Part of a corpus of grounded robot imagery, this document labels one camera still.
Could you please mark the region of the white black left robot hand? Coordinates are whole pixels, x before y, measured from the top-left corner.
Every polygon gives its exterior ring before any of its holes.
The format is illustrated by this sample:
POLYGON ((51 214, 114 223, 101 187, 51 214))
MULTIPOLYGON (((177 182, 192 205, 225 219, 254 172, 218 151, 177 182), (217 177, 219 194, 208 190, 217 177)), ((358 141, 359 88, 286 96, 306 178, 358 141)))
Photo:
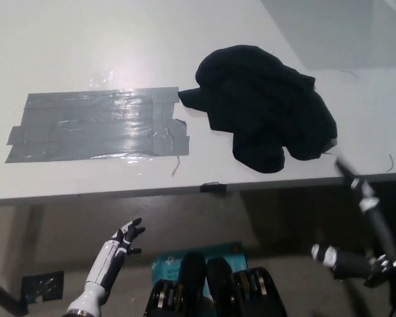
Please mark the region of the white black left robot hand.
POLYGON ((142 218, 137 218, 122 226, 111 238, 117 242, 117 250, 115 255, 124 253, 126 256, 131 254, 140 254, 141 248, 133 248, 132 243, 140 234, 145 231, 145 227, 139 227, 142 218))

